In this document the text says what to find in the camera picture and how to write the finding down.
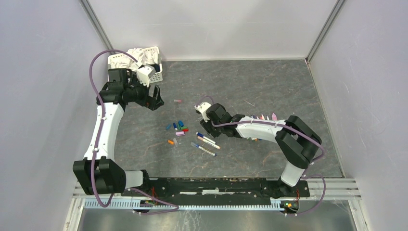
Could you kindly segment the pink highlighter marker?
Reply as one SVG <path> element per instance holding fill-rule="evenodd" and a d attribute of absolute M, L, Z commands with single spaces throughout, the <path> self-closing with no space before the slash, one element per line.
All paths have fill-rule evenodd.
<path fill-rule="evenodd" d="M 274 112 L 272 113 L 271 118 L 272 118 L 272 120 L 274 120 L 274 121 L 277 121 L 277 120 L 278 120 L 278 118 L 277 118 L 277 116 L 276 116 L 276 114 L 275 114 Z"/>

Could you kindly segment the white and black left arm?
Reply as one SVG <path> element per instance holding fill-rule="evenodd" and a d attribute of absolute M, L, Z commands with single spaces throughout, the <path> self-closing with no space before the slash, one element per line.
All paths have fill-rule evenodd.
<path fill-rule="evenodd" d="M 129 103 L 152 111 L 164 105 L 160 88 L 149 95 L 154 67 L 143 65 L 136 71 L 128 68 L 108 70 L 108 81 L 97 95 L 97 120 L 90 145 L 82 160 L 75 161 L 73 173 L 85 194 L 121 193 L 125 189 L 125 171 L 114 161 L 118 126 Z"/>

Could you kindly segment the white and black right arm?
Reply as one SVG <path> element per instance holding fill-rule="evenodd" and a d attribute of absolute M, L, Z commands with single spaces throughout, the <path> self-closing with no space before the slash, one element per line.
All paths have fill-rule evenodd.
<path fill-rule="evenodd" d="M 224 134 L 276 143 L 286 158 L 278 183 L 278 191 L 283 196 L 291 196 L 297 191 L 304 171 L 317 159 L 317 151 L 323 150 L 321 138 L 294 115 L 286 120 L 262 120 L 241 114 L 231 116 L 219 103 L 204 102 L 194 108 L 202 116 L 201 126 L 214 138 Z"/>

